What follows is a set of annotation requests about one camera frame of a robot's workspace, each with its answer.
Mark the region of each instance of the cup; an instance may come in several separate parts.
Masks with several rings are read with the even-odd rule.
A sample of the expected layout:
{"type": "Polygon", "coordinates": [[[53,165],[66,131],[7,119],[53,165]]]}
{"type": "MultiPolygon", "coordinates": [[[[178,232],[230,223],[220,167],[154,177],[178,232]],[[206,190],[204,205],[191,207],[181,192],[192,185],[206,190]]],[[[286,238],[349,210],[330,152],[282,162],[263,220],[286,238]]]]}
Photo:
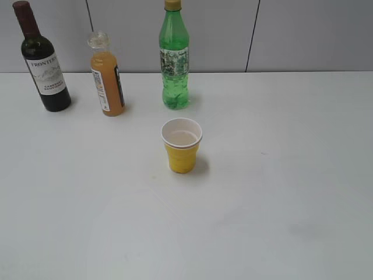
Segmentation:
{"type": "Polygon", "coordinates": [[[202,139],[200,125],[189,118],[173,118],[162,126],[161,136],[170,169],[177,173],[191,171],[196,164],[196,153],[202,139]]]}

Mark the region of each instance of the dark red bottle cap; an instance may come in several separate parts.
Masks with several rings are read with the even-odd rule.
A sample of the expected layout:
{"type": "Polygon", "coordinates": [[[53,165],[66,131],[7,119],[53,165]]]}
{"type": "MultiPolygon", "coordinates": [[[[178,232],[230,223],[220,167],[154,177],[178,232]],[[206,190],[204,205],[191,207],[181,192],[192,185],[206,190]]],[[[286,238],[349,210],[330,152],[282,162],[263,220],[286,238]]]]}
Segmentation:
{"type": "Polygon", "coordinates": [[[13,3],[13,9],[17,16],[19,25],[26,38],[40,35],[33,10],[27,1],[17,1],[13,3]]]}

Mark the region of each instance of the green soda bottle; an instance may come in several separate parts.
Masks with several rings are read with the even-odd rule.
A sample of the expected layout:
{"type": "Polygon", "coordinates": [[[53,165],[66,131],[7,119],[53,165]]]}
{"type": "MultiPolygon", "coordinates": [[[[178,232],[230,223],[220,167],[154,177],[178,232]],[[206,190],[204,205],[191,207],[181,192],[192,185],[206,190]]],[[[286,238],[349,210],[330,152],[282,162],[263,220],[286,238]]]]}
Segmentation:
{"type": "Polygon", "coordinates": [[[189,103],[189,34],[182,22],[181,0],[165,0],[166,16],[159,34],[163,103],[171,109],[189,103]]]}

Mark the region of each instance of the dark wine bottle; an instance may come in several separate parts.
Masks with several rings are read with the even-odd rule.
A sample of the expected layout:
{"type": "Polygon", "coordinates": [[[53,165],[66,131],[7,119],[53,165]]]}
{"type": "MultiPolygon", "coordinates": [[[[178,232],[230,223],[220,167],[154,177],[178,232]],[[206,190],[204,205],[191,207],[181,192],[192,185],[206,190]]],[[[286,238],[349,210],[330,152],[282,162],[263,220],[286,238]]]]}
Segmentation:
{"type": "Polygon", "coordinates": [[[22,55],[41,101],[48,111],[57,112],[67,108],[71,98],[52,43],[40,34],[27,1],[17,1],[13,3],[13,8],[24,35],[22,55]]]}

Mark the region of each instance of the wine bottle label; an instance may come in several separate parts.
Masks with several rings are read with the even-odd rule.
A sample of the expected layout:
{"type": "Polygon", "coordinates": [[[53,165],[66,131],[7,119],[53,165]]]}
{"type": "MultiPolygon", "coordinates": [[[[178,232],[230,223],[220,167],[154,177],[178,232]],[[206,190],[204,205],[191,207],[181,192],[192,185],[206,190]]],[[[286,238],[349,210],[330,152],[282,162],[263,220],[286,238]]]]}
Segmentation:
{"type": "Polygon", "coordinates": [[[160,49],[161,71],[168,76],[180,76],[189,72],[188,47],[178,51],[160,49]]]}
{"type": "Polygon", "coordinates": [[[41,95],[54,95],[66,87],[55,53],[43,59],[26,59],[26,63],[41,95]]]}
{"type": "Polygon", "coordinates": [[[109,102],[107,101],[105,86],[104,86],[103,77],[101,75],[101,72],[97,71],[97,70],[93,70],[93,69],[91,69],[91,70],[92,70],[92,74],[93,74],[93,78],[94,78],[94,83],[96,84],[98,99],[100,99],[101,108],[104,111],[109,112],[110,111],[110,106],[109,106],[109,102]]]}
{"type": "Polygon", "coordinates": [[[123,98],[123,92],[122,92],[122,85],[121,85],[121,78],[119,77],[119,69],[118,66],[115,66],[114,68],[115,77],[117,79],[117,85],[118,85],[118,92],[119,92],[119,99],[121,100],[122,107],[124,106],[124,98],[123,98]]]}

